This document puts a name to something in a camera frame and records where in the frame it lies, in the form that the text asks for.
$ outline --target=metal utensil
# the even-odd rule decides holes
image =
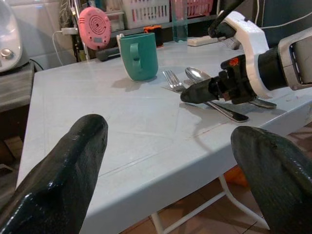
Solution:
[[[192,76],[192,79],[195,83],[199,83],[199,82],[206,80],[206,79],[211,79],[210,75],[208,75],[207,73],[200,71],[196,68],[193,68],[193,67],[186,68],[185,73],[186,73],[188,78],[190,78]],[[263,101],[263,100],[260,100],[257,98],[253,101],[250,101],[249,103],[252,105],[255,105],[257,107],[262,107],[262,108],[266,108],[266,109],[275,109],[276,108],[275,103]]]
[[[176,77],[176,75],[172,71],[163,71],[163,74],[170,86],[170,88],[177,93],[182,93],[186,88],[184,85],[179,81],[179,79]],[[222,106],[219,106],[213,102],[205,102],[206,105],[213,107],[229,119],[235,121],[235,122],[246,122],[249,118],[245,115],[242,115],[240,113],[228,110]]]

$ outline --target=pink round object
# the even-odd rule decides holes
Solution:
[[[111,38],[111,32],[111,22],[101,9],[90,6],[80,13],[80,37],[90,49],[105,48]]]

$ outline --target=tiled wall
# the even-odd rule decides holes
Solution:
[[[52,44],[59,28],[59,0],[6,0],[18,19],[23,45],[29,57],[44,69],[60,66]],[[56,34],[56,46],[63,64],[76,61],[70,36]]]

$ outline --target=white table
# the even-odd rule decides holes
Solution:
[[[115,234],[194,192],[236,165],[230,146],[239,125],[289,134],[311,121],[311,89],[283,89],[276,110],[235,106],[250,121],[237,124],[204,105],[182,103],[161,71],[186,79],[193,66],[217,75],[241,51],[222,43],[201,47],[166,43],[157,49],[157,79],[130,81],[120,58],[72,64],[35,75],[18,184],[83,115],[109,125],[108,147],[81,233]]]

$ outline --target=clear bottle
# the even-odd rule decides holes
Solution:
[[[187,41],[187,0],[171,0],[174,41]]]

